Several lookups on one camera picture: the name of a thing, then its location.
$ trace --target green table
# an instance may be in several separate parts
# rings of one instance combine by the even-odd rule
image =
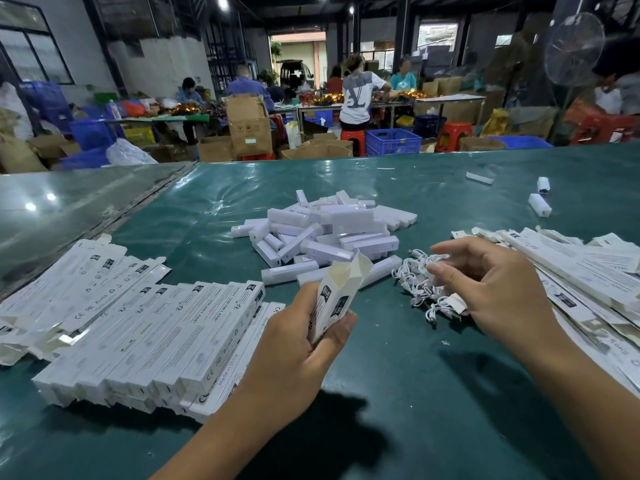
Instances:
[[[416,212],[396,232],[400,255],[450,231],[541,224],[588,239],[615,232],[640,241],[640,146],[634,143],[519,152],[407,155],[331,161],[199,164],[114,235],[141,258],[166,256],[167,283],[258,279],[249,240],[229,227],[345,189]],[[395,171],[376,167],[395,168]],[[492,186],[465,179],[471,171]],[[527,205],[549,177],[553,214]],[[290,302],[295,284],[267,288]],[[244,479],[594,479],[596,473],[531,379],[478,330],[424,312],[391,279],[358,293],[359,313],[324,391],[250,464]],[[144,480],[197,429],[158,410],[43,406],[29,378],[43,364],[0,370],[0,478]]]

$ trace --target person in teal shirt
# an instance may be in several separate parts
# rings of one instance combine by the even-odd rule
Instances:
[[[400,72],[394,74],[389,80],[392,91],[408,91],[418,88],[418,82],[409,69],[411,69],[411,57],[405,55],[400,63]]]

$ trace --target ceiling light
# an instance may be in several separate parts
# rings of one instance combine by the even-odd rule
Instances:
[[[222,11],[229,11],[229,1],[228,0],[218,0],[218,6]]]

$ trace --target person's right hand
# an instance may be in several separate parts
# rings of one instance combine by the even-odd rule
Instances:
[[[565,343],[534,266],[518,251],[479,237],[440,242],[431,251],[451,255],[428,265],[436,284],[458,293],[480,328],[514,355]]]

